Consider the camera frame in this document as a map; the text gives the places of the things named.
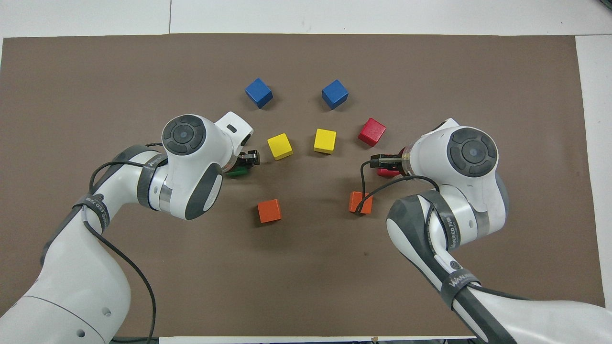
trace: brown mat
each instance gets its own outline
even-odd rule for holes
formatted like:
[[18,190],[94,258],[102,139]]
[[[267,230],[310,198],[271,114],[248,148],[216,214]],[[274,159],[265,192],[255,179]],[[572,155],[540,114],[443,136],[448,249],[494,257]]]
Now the brown mat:
[[[485,286],[534,299],[603,306],[584,119],[573,37],[184,34],[5,39],[0,73],[0,313],[32,284],[41,249],[91,172],[124,148],[159,141],[166,122],[235,111],[255,128],[264,162],[226,179],[213,211],[191,222],[139,205],[105,234],[149,277],[155,334],[464,335],[388,238],[406,182],[348,212],[359,165],[395,153],[448,117],[488,132],[510,217],[454,253]],[[244,88],[261,77],[274,99],[258,110]],[[329,111],[334,79],[348,101]],[[374,148],[356,136],[387,126]],[[317,128],[338,132],[313,152]],[[294,155],[274,161],[285,132]],[[367,171],[368,189],[386,180]],[[283,219],[261,225],[257,202]],[[120,335],[148,332],[151,306],[135,273]]]

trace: black velcro strap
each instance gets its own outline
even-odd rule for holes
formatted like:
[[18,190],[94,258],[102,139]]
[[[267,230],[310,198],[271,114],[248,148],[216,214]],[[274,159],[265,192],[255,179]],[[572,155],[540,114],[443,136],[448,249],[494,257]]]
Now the black velcro strap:
[[440,219],[440,223],[446,234],[446,250],[452,251],[461,245],[461,233],[459,231],[459,223],[455,218],[455,214],[446,203],[444,197],[435,190],[427,190],[419,194],[425,198],[435,209]]
[[444,303],[453,309],[453,300],[457,293],[463,289],[466,285],[471,282],[480,281],[467,269],[459,269],[453,271],[444,281],[442,282],[442,288],[440,289],[440,296]]
[[149,203],[149,187],[157,167],[165,165],[167,162],[168,156],[166,154],[157,154],[144,164],[138,178],[138,185],[136,186],[136,196],[140,205],[156,210]]
[[104,232],[104,230],[108,227],[108,224],[111,222],[111,217],[108,215],[108,209],[106,208],[104,202],[102,202],[102,198],[103,197],[100,194],[96,196],[88,194],[81,197],[81,199],[72,207],[75,208],[86,206],[94,211],[95,214],[98,215],[98,219],[100,219],[100,226],[102,226],[102,232]]

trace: toy block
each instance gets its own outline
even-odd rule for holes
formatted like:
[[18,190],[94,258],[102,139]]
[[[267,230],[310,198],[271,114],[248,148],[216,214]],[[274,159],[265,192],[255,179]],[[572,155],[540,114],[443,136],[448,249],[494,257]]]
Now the toy block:
[[255,79],[244,91],[260,109],[272,99],[272,90],[260,78]]
[[[362,195],[363,193],[358,191],[351,192],[351,199],[348,203],[348,210],[350,212],[355,212],[355,210],[357,210],[357,205],[359,205],[359,202],[361,202]],[[364,207],[361,209],[361,214],[369,214],[372,212],[372,198],[373,197],[370,197],[364,202]]]
[[374,147],[378,140],[381,139],[381,136],[384,134],[384,131],[387,130],[387,127],[377,122],[375,119],[370,118],[365,123],[364,128],[359,133],[358,138],[367,143],[370,147]]
[[333,130],[317,129],[315,135],[315,152],[331,154],[336,145],[336,132]]
[[289,139],[285,133],[269,138],[268,146],[270,146],[274,160],[280,160],[293,154],[293,150],[289,144]]
[[236,177],[236,176],[242,176],[243,174],[247,174],[247,173],[248,173],[248,168],[246,166],[239,166],[225,173],[225,175],[230,176],[230,177]]
[[321,96],[327,105],[329,105],[329,108],[333,110],[338,107],[338,105],[345,102],[348,98],[348,91],[340,80],[336,79],[323,89]]
[[259,212],[259,220],[261,223],[276,221],[282,218],[278,200],[260,202],[257,204],[257,211]]
[[385,177],[385,178],[393,178],[395,176],[398,176],[400,172],[399,171],[389,171],[386,168],[378,168],[376,171],[376,174],[378,174],[381,177]]

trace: round button pad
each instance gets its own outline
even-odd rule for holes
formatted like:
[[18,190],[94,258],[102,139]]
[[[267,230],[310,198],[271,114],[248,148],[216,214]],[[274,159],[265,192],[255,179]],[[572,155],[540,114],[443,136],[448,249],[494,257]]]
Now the round button pad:
[[176,155],[189,155],[197,151],[205,140],[204,123],[191,114],[173,119],[162,132],[164,148]]
[[474,128],[462,128],[451,134],[446,152],[453,168],[467,177],[484,176],[497,162],[493,140]]

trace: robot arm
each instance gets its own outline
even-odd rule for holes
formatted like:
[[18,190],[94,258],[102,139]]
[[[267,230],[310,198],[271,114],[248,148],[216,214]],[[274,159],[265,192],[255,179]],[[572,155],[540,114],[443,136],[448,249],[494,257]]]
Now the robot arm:
[[200,216],[217,199],[223,172],[258,164],[256,151],[241,153],[252,133],[232,112],[216,123],[186,114],[163,130],[167,156],[137,145],[115,157],[136,166],[111,166],[72,209],[47,245],[39,277],[0,318],[0,342],[108,343],[128,312],[130,287],[90,230],[102,234],[127,203]]
[[397,200],[387,230],[401,253],[484,343],[604,343],[612,313],[570,301],[529,301],[482,288],[449,253],[502,228],[506,190],[496,174],[498,152],[482,131],[447,120],[397,155],[404,175],[440,184]]

